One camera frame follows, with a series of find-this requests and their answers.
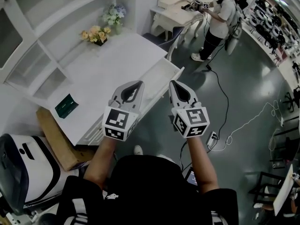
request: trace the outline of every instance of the forearm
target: forearm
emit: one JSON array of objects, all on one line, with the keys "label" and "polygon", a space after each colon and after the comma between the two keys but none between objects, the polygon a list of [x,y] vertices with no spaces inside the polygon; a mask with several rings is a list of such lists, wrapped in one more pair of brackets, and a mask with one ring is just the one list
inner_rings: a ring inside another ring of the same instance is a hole
[{"label": "forearm", "polygon": [[292,213],[295,213],[297,212],[297,207],[296,207],[296,204],[295,204],[295,201],[292,200],[291,202],[291,208],[292,208]]},{"label": "forearm", "polygon": [[207,10],[207,13],[208,13],[209,15],[211,15],[211,17],[213,17],[214,19],[216,19],[216,20],[218,20],[218,21],[220,21],[220,22],[222,22],[222,23],[225,23],[225,20],[223,20],[222,18],[220,18],[219,15],[216,14],[215,12],[210,11],[210,10]]},{"label": "forearm", "polygon": [[103,189],[116,144],[115,139],[104,137],[84,174],[84,179],[96,183],[101,189]]},{"label": "forearm", "polygon": [[204,194],[210,190],[218,189],[216,171],[203,147],[200,137],[188,138],[187,142],[194,174],[201,192]]}]

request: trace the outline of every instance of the cardboard box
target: cardboard box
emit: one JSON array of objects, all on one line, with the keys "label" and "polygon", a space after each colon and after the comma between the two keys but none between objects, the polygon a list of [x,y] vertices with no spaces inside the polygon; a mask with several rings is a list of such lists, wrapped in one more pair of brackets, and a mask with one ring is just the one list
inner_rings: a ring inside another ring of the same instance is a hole
[{"label": "cardboard box", "polygon": [[76,146],[75,149],[49,110],[39,108],[37,119],[56,158],[65,171],[88,165],[95,154],[93,149],[88,146]]}]

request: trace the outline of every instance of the yellow flower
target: yellow flower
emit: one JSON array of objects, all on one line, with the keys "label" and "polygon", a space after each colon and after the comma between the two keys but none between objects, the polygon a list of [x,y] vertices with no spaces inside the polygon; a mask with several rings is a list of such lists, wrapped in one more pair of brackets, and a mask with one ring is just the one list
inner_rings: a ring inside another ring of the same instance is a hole
[{"label": "yellow flower", "polygon": [[107,39],[106,36],[100,38],[100,40],[101,40],[102,43],[103,43],[106,39]]},{"label": "yellow flower", "polygon": [[111,31],[112,31],[112,30],[111,30],[110,28],[108,28],[108,27],[107,27],[107,28],[104,28],[104,32],[105,32],[105,33],[111,33]]},{"label": "yellow flower", "polygon": [[100,27],[99,26],[92,26],[90,29],[90,32],[95,35],[96,33],[98,33],[100,31]]},{"label": "yellow flower", "polygon": [[105,37],[105,33],[104,32],[99,32],[99,37],[100,38],[104,38]]},{"label": "yellow flower", "polygon": [[86,31],[81,32],[81,39],[86,40],[89,37],[88,33]]}]

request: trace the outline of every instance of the electrical outlet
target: electrical outlet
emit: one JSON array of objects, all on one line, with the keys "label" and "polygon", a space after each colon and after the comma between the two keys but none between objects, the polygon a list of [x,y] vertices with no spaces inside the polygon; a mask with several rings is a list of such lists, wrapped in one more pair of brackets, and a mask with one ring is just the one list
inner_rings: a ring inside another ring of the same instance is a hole
[{"label": "electrical outlet", "polygon": [[208,140],[206,143],[206,145],[209,149],[212,149],[212,146],[216,143],[216,139],[214,138],[216,136],[217,136],[217,134],[215,132],[210,133],[210,136],[208,137]]}]

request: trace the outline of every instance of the green box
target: green box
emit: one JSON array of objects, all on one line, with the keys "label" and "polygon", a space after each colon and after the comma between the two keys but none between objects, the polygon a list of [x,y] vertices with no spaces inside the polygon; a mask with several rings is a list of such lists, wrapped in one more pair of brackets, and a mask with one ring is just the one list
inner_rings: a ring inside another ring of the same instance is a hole
[{"label": "green box", "polygon": [[56,107],[55,110],[60,118],[66,118],[78,104],[68,94]]}]

